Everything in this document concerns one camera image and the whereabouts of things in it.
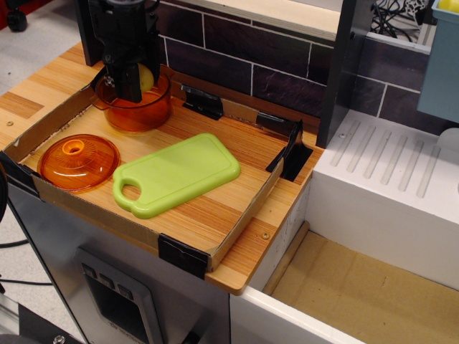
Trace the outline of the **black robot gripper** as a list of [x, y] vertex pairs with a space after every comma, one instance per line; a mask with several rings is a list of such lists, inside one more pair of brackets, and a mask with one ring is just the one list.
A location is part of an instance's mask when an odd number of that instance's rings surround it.
[[89, 1], [95, 38], [102, 44], [108, 101], [142, 101], [137, 63], [145, 65], [156, 85], [160, 76], [161, 38], [156, 28], [160, 1]]

